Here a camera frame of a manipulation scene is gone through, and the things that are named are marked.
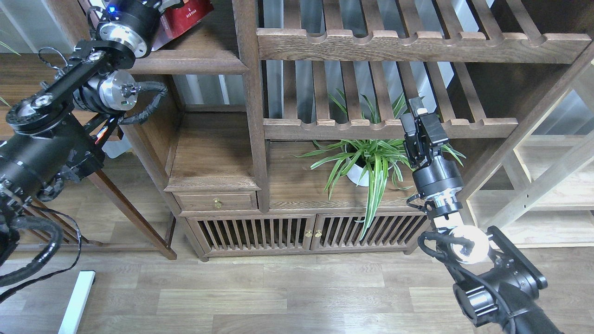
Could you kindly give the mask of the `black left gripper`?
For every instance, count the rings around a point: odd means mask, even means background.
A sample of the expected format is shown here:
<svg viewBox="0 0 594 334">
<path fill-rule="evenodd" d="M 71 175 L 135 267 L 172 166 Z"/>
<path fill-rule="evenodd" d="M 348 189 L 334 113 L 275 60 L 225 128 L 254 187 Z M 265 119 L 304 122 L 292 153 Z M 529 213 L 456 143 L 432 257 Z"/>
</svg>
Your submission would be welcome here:
<svg viewBox="0 0 594 334">
<path fill-rule="evenodd" d="M 100 46 L 130 51 L 135 58 L 148 57 L 166 9 L 184 4 L 182 0 L 111 0 L 90 6 L 86 17 L 91 39 Z"/>
</svg>

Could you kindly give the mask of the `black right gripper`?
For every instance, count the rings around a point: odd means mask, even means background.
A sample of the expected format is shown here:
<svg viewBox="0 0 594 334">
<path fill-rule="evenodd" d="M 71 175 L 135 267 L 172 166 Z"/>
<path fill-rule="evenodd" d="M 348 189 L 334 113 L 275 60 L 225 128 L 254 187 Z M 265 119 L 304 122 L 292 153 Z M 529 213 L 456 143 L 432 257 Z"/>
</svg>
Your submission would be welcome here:
<svg viewBox="0 0 594 334">
<path fill-rule="evenodd" d="M 448 136 L 435 113 L 429 113 L 421 97 L 408 100 L 410 113 L 400 117 L 405 131 L 405 150 L 420 198 L 436 207 L 460 207 L 456 194 L 463 182 L 458 167 L 444 158 Z"/>
</svg>

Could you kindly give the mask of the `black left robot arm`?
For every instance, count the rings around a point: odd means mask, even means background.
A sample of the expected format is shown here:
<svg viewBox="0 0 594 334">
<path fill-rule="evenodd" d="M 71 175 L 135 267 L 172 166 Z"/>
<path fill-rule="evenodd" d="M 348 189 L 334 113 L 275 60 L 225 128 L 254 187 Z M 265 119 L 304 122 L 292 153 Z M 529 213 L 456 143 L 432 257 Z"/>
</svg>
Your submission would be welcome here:
<svg viewBox="0 0 594 334">
<path fill-rule="evenodd" d="M 14 135 L 1 145 L 1 261 L 19 245 L 20 230 L 49 233 L 44 249 L 23 268 L 2 275 L 9 287 L 1 300 L 35 283 L 57 253 L 62 227 L 48 218 L 27 216 L 33 198 L 56 198 L 65 180 L 80 180 L 102 169 L 102 150 L 119 125 L 146 122 L 168 94 L 160 82 L 136 82 L 128 70 L 150 55 L 161 17 L 182 0 L 111 0 L 97 25 L 88 21 L 90 38 L 80 40 L 55 81 L 44 83 L 6 115 Z"/>
</svg>

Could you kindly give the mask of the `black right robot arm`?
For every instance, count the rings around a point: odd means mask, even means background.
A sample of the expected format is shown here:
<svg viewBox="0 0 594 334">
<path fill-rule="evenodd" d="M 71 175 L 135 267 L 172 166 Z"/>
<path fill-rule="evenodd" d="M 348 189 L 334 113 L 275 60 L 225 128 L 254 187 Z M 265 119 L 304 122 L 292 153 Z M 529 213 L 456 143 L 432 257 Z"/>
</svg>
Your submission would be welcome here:
<svg viewBox="0 0 594 334">
<path fill-rule="evenodd" d="M 456 198 L 462 177 L 457 164 L 443 156 L 448 136 L 419 97 L 408 105 L 410 112 L 400 119 L 418 194 L 407 204 L 431 221 L 432 231 L 420 234 L 418 245 L 447 268 L 463 314 L 476 327 L 497 323 L 507 334 L 558 334 L 536 304 L 546 278 L 496 226 L 483 231 L 463 223 Z"/>
</svg>

